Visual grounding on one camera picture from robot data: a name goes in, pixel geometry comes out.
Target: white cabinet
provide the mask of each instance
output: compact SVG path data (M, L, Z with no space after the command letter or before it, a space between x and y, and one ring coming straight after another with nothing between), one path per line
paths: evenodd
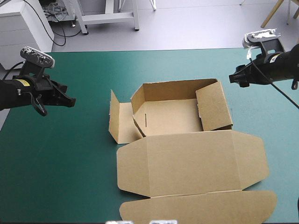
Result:
M50 37L54 34L38 0L27 0L41 17ZM34 10L23 0L11 0L0 7L0 63L10 69L24 61L20 50L25 46L51 52L53 42L48 37Z

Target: robotic arm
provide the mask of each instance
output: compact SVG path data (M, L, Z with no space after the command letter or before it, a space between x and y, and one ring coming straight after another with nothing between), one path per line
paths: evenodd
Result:
M291 51L285 52L276 29L266 29L244 35L243 46L249 48L247 59L251 58L251 49L260 48L262 53L247 65L236 67L233 75L229 76L231 83L240 87L249 84L267 85L271 82L292 79L292 89L298 87L299 81L299 44Z
M0 80L0 110L32 105L46 116L45 105L73 107L76 99L66 95L67 86L50 80L45 68L53 68L55 60L34 48L24 47L20 52L26 61L19 75L12 80Z

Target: white drawer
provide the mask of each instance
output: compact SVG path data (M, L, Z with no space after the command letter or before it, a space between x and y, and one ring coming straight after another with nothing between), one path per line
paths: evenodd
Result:
M28 26L21 15L0 17L0 32L19 29L28 29Z
M0 32L0 46L35 42L29 29Z
M30 46L37 50L40 50L36 43L0 46L0 64L2 64L4 69L8 70L15 64L25 60L20 56L20 50L25 46Z

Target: unfolded cardboard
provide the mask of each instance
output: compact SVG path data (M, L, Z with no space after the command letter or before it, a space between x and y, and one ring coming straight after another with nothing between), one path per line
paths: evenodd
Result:
M142 138L132 119L131 103L120 103L113 91L111 91L109 115L109 132L118 144L130 143Z
M217 79L145 83L131 103L143 136L231 129L233 124Z
M231 131L147 136L117 151L118 186L151 197L126 202L124 220L147 224L259 224L273 212L272 191L242 191L269 174L263 141Z

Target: gray floor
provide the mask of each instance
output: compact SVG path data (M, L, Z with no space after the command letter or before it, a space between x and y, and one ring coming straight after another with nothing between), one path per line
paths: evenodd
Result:
M157 0L158 9L154 12L149 0L138 0L140 31L134 31L132 22L89 25L89 35L67 38L65 46L54 45L53 51L239 48L245 33L261 30L261 23L276 3L276 0L246 0L240 6L241 1ZM85 14L103 13L105 8L104 0L81 0L81 4ZM299 19L292 18L297 8L292 3L291 23L287 25L285 1L266 26L279 29L286 50L299 38ZM131 0L124 6L124 11L128 10L131 10ZM63 26L67 35L79 30L79 26L71 28L69 23ZM57 24L52 27L61 33ZM63 42L59 36L55 40ZM5 72L0 66L0 78ZM7 114L8 110L0 112L0 129Z

